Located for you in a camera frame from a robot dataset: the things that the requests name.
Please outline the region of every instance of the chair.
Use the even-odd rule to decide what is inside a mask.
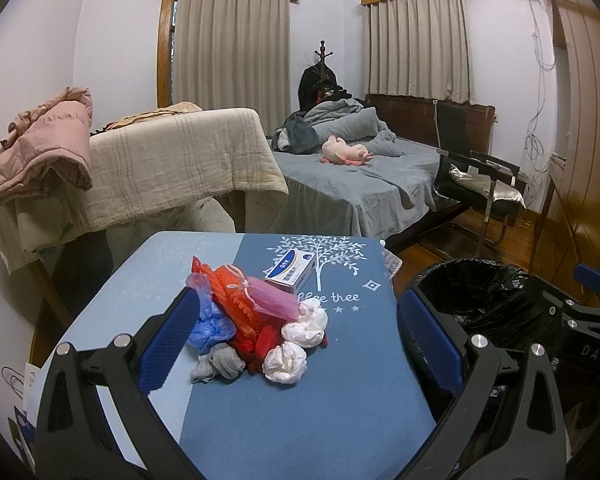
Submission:
[[[509,216],[517,214],[518,212],[520,206],[518,202],[512,200],[494,201],[493,195],[498,180],[508,186],[513,186],[515,184],[518,174],[520,173],[520,167],[486,153],[470,150],[466,134],[464,110],[453,105],[436,101],[434,101],[434,106],[434,118],[436,121],[439,144],[438,153],[441,155],[438,174],[434,180],[434,189],[442,196],[458,200],[458,202],[465,204],[467,207],[484,211],[484,218],[482,220],[482,229],[480,230],[480,233],[447,222],[446,224],[442,224],[425,233],[423,238],[429,237],[429,235],[447,226],[452,227],[477,240],[474,255],[476,258],[479,258],[485,244],[491,248],[496,248],[497,245],[500,244],[507,231],[507,221],[509,220]],[[480,193],[469,190],[453,181],[449,175],[451,164],[455,165],[458,170],[463,172],[467,172],[469,166],[473,166],[478,169],[480,174],[488,175],[491,179],[489,197],[485,198]],[[504,218],[502,230],[500,231],[500,236],[497,240],[489,240],[486,236],[487,227],[492,214]],[[445,251],[433,247],[431,243],[427,243],[426,240],[424,240],[423,245],[445,259],[451,257]]]

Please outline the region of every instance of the bed frame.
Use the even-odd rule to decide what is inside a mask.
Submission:
[[[493,106],[447,104],[462,108],[466,117],[466,132],[469,149],[474,152],[489,153],[491,130],[495,119],[496,109]],[[384,121],[389,129],[401,139],[414,140],[429,146],[438,146],[438,135],[434,122],[433,99],[402,95],[368,94],[365,107],[375,107],[378,118]],[[390,236],[386,246],[394,253],[405,250],[417,243],[420,235],[445,222],[449,222],[468,206],[462,203],[454,204],[440,211],[430,211],[424,217],[407,227],[403,232]]]

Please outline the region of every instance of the white tree print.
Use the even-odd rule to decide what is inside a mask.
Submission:
[[[268,247],[267,250],[274,251],[276,254],[275,263],[264,272],[267,273],[273,269],[289,249],[298,249],[315,253],[315,275],[317,279],[318,292],[322,290],[322,268],[326,264],[342,265],[353,271],[357,276],[360,270],[357,266],[358,260],[366,260],[362,253],[362,247],[365,244],[359,244],[350,240],[348,236],[294,236],[282,237],[277,247]]]

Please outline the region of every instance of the stuffed animal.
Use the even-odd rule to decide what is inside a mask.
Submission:
[[[344,139],[329,137],[322,145],[322,158],[320,162],[328,164],[345,164],[346,166],[363,166],[366,161],[373,158],[374,154],[369,152],[362,144],[348,146]]]

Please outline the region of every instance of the curtain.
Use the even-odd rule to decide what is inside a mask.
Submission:
[[[366,6],[369,93],[464,103],[471,71],[464,0],[385,0]]]
[[[289,0],[178,0],[173,101],[252,108],[272,135],[291,108]]]

